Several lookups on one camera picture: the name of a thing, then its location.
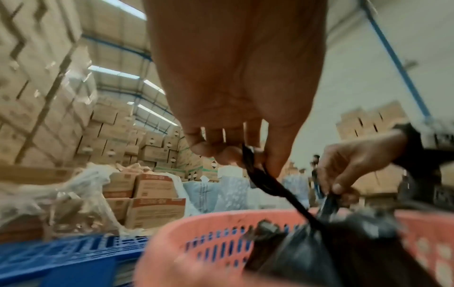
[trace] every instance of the fluorescent light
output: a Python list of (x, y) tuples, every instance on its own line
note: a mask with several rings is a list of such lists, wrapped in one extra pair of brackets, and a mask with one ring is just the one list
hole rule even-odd
[(149, 80), (145, 79), (145, 80), (143, 80), (143, 82), (145, 84), (149, 85), (150, 87), (152, 87), (153, 89), (155, 89), (156, 91), (161, 92), (161, 93), (163, 93), (165, 95), (165, 92), (164, 92), (163, 89), (161, 89), (160, 87), (156, 86), (155, 84), (153, 84)]
[(142, 20), (147, 20), (147, 16), (145, 15), (145, 13), (121, 2), (120, 0), (103, 0), (103, 1), (125, 11), (126, 13), (136, 16), (137, 18), (140, 18)]
[(114, 75), (114, 76), (119, 76), (119, 77), (124, 77), (124, 78), (131, 78), (134, 80), (140, 79), (140, 77), (136, 76), (136, 75), (123, 73), (123, 72), (119, 72), (119, 71), (115, 71), (115, 70), (111, 70), (111, 69), (107, 69), (107, 68), (103, 68), (103, 67), (93, 66), (93, 65), (91, 65), (88, 69), (92, 70), (92, 71), (104, 73), (104, 74), (109, 74), (109, 75)]
[(142, 106), (141, 104), (138, 105), (139, 108), (141, 108), (142, 110), (145, 110), (147, 112), (149, 112), (150, 114), (153, 114), (155, 115), (156, 117), (160, 118), (160, 119), (163, 119), (164, 121), (168, 122), (168, 123), (171, 123), (172, 125), (174, 126), (178, 126), (176, 123), (174, 123), (173, 121), (171, 120), (168, 120), (166, 119), (165, 117), (163, 117), (162, 115), (158, 114), (158, 113), (155, 113), (154, 111), (148, 109), (147, 107), (145, 106)]

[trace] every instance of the hand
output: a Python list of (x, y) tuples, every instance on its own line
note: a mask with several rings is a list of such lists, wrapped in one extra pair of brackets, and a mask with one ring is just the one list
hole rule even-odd
[(153, 61), (191, 150), (241, 163), (240, 144), (259, 147), (266, 120), (265, 166), (277, 177), (317, 90), (326, 1), (144, 3)]
[(323, 192), (350, 193), (358, 178), (387, 167), (404, 152), (406, 145), (406, 135), (392, 130), (372, 139), (328, 146), (317, 167)]

